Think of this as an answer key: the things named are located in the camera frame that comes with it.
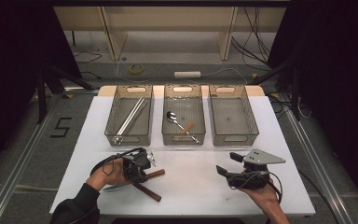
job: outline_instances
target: roll of tape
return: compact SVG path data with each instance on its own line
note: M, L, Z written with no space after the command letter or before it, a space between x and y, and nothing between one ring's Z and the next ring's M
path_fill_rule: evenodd
M130 73L133 75L140 75L144 70L145 69L142 64L133 64L130 66Z

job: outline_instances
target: transparent gray basket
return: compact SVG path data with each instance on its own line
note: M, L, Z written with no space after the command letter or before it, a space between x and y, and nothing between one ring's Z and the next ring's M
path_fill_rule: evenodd
M245 86L209 87L214 146L251 146L259 132Z
M112 147L149 146L153 86L117 86L104 134Z
M182 129L168 121L166 115L169 111L176 114L178 123L183 127L190 121L194 122L194 126L188 131L190 134L180 133ZM161 132L164 145L201 146L205 138L201 85L165 85L163 116Z

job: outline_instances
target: gray floor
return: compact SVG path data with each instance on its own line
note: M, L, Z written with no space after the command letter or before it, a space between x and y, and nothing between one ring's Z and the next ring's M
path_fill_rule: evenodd
M71 33L67 34L69 43L72 43ZM236 37L239 40L244 39L246 34L236 34ZM273 34L263 35L268 47L270 47L273 37ZM206 75L229 68L210 77L192 80L199 83L243 83L243 79L236 71L248 81L252 80L252 74L262 76L266 73L244 65L241 54L234 48L231 48L228 60L221 61L215 35L212 33L129 33L118 63L110 59L104 35L101 33L76 32L76 46L72 46L72 48L74 53L88 51L102 55L101 58L91 63L78 64L82 72L92 72L102 78L98 79L90 73L84 73L84 80L94 86L128 84L130 83L128 79L132 83L145 83L146 81L152 84L190 82L173 79L174 71L201 71L203 75ZM252 52L258 52L254 40L250 42L249 49ZM76 59L79 62L87 62L95 57L95 55L83 53ZM248 59L246 62L258 68L266 68L255 60ZM142 63L145 66L145 71L138 77L128 72L129 66L133 63ZM264 91L274 91L275 81L276 79L273 78L263 83ZM76 85L68 81L63 80L62 82L68 88L76 88ZM92 97L96 95L95 92L83 91L70 91L69 93L70 97L52 96L48 99L50 105L53 105L52 102L57 102L57 104L21 175L19 185L0 217L0 223L48 223L49 208L75 148ZM280 109L276 104L273 106L276 110ZM34 98L19 121L17 131L13 133L7 149L0 155L0 189L6 183L17 160L21 157L21 153L27 148L29 139L33 136L37 122L37 110L37 99ZM279 118L282 132L296 166L320 188L319 179L310 165L293 124L289 121L288 114L290 112L283 113L284 110L277 113L277 118ZM71 118L62 121L62 126L70 127L70 129L64 138L51 138L54 134L62 134L62 130L55 130L59 118ZM303 118L300 123L304 126L324 169L327 170L334 187L345 203L351 220L353 223L358 223L358 189L351 182L339 160L334 157L317 120L314 117ZM315 188L304 178L303 182L315 206L316 214L312 217L289 217L290 221L292 223L335 223L331 211ZM241 220L246 223L264 223L266 218L261 216L244 217ZM111 217L102 217L100 221L100 223L111 222Z

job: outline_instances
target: person's left hand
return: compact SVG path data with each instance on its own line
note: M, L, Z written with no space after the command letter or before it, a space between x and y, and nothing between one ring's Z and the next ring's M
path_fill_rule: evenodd
M87 179L86 183L98 191L105 185L129 184L130 181L124 176L123 172L123 159L119 158L107 162L98 168Z

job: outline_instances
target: black tape mark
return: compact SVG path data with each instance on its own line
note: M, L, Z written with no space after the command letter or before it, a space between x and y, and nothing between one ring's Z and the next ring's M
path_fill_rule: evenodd
M72 118L59 118L55 130L65 130L65 133L62 135L51 135L50 138L62 138L66 136L66 134L69 131L69 127L60 127L61 120L63 119L72 119Z

